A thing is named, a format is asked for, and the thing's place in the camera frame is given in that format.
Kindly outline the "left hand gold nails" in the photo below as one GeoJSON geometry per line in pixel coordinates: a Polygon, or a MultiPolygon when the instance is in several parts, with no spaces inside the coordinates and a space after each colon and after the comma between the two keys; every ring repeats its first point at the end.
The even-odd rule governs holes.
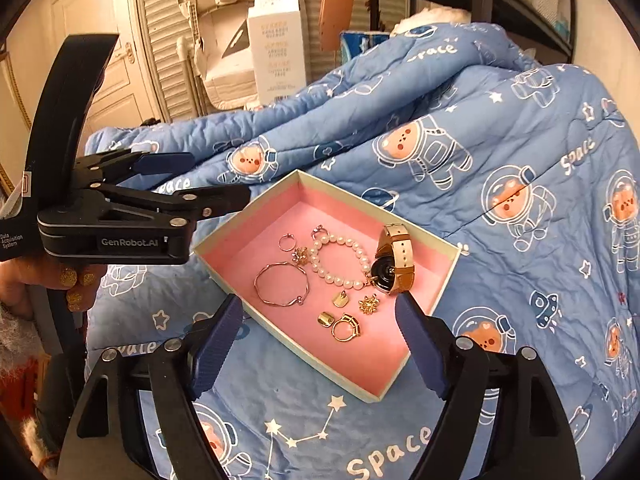
{"type": "Polygon", "coordinates": [[[107,267],[103,264],[68,263],[47,254],[31,254],[1,263],[1,304],[6,312],[30,320],[34,308],[28,286],[62,290],[73,312],[92,308],[107,267]]]}

